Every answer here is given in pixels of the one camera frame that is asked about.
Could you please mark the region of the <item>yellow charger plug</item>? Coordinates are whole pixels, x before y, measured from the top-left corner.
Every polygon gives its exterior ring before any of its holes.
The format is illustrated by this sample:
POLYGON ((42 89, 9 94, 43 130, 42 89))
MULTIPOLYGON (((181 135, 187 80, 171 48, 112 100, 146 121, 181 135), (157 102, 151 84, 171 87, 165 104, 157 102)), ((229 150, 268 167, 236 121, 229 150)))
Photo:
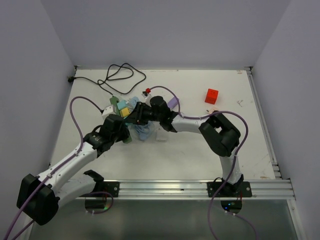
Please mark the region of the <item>yellow charger plug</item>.
POLYGON ((125 108, 121 109, 119 111, 119 113, 123 118, 126 118, 131 114, 131 110, 128 107, 125 107, 125 108))

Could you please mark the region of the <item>blue power strip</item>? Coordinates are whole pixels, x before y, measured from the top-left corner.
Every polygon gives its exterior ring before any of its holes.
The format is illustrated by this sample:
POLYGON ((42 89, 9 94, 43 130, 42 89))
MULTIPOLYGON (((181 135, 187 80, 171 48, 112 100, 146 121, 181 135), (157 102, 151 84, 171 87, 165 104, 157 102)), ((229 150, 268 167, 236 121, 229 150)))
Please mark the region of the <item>blue power strip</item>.
POLYGON ((139 98, 134 96, 128 100, 128 105, 131 109, 134 109, 139 101, 139 98))

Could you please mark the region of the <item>teal charger plug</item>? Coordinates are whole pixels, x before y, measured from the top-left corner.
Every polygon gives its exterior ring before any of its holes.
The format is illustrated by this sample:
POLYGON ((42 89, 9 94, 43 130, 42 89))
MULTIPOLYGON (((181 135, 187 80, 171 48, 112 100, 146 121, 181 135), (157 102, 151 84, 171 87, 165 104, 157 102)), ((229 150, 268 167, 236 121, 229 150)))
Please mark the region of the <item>teal charger plug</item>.
POLYGON ((122 109, 127 108, 127 102, 125 100, 121 100, 117 103, 117 108, 119 111, 121 111, 122 109))

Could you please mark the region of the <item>green power strip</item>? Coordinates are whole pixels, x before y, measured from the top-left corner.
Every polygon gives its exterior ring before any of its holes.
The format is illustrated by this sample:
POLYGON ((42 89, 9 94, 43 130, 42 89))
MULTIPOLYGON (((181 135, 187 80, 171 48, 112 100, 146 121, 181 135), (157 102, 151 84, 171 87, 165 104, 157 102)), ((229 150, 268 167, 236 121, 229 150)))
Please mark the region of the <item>green power strip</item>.
MULTIPOLYGON (((120 100, 119 100, 116 96, 112 96, 112 97, 109 99, 109 101, 110 101, 110 104, 114 107, 115 114, 120 116, 121 114, 120 114, 120 111, 119 111, 119 108, 118 108, 118 103, 120 102, 120 100)), ((124 139, 122 142, 123 142, 124 144, 128 144, 128 143, 130 143, 131 141, 132 141, 132 138, 131 138, 131 136, 129 135, 129 137, 126 138, 126 139, 124 139)))

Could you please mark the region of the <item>white charger plug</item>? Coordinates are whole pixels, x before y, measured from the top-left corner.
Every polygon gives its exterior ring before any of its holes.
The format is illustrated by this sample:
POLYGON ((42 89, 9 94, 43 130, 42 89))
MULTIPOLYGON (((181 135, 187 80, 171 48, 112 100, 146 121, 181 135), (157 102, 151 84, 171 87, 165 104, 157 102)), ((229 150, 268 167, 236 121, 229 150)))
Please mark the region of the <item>white charger plug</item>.
POLYGON ((168 140, 168 132, 166 132, 165 130, 157 129, 155 139, 158 142, 166 142, 168 140))

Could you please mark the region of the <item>purple USB power strip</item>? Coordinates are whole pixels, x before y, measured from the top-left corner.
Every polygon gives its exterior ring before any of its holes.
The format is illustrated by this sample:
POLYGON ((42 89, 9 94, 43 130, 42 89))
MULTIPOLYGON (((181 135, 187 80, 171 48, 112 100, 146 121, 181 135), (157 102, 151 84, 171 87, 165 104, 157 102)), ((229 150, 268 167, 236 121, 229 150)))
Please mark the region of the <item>purple USB power strip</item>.
POLYGON ((171 110, 173 110, 176 106, 178 106, 179 105, 179 99, 178 98, 176 98, 176 97, 173 97, 171 100, 169 100, 168 102, 167 102, 167 106, 171 109, 171 110))

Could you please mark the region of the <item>red cube socket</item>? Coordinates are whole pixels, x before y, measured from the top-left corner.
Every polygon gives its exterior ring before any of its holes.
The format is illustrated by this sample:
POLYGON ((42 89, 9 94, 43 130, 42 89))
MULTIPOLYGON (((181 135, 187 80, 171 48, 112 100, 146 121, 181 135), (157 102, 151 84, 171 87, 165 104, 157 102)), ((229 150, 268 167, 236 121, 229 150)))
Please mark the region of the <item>red cube socket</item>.
POLYGON ((218 99, 219 91, 209 88, 206 93, 204 102, 208 104, 215 105, 218 99))

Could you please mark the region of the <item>pink cube socket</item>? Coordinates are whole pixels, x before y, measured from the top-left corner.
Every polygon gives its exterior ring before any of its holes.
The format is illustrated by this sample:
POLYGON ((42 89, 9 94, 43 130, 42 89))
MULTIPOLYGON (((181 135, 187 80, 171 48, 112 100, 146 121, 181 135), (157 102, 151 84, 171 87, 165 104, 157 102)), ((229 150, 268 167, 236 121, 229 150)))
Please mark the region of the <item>pink cube socket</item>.
POLYGON ((214 112, 216 112, 216 111, 219 111, 219 109, 216 108, 216 107, 208 108, 208 109, 206 110, 206 112, 207 112, 208 114, 212 114, 212 113, 214 113, 214 112))

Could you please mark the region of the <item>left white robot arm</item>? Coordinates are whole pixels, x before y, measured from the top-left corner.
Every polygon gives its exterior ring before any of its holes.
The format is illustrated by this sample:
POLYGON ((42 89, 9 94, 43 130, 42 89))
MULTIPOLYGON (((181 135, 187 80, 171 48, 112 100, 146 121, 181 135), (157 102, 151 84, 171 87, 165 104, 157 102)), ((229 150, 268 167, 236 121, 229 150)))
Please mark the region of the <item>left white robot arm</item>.
POLYGON ((73 199, 91 194, 106 196, 104 178, 93 170, 87 170, 79 178, 74 175, 96 160, 113 144, 130 136, 125 119, 111 114, 103 124, 87 133, 76 149, 53 167, 34 176, 22 179, 17 207, 40 226, 47 224, 59 208, 73 199))

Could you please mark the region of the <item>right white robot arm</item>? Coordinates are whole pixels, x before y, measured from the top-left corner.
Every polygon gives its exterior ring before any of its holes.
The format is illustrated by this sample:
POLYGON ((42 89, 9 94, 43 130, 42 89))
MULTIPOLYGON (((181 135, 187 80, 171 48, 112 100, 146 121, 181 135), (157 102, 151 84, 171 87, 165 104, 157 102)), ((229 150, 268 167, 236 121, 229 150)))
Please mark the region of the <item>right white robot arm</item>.
POLYGON ((171 110, 161 96, 154 96, 150 104, 138 102, 125 118, 126 123, 144 126, 158 122, 167 132, 200 134, 209 148, 219 156, 222 167, 220 192, 235 196, 241 190, 243 174, 238 164, 237 150, 240 146, 240 131, 222 114, 215 111, 209 117, 182 117, 171 110))

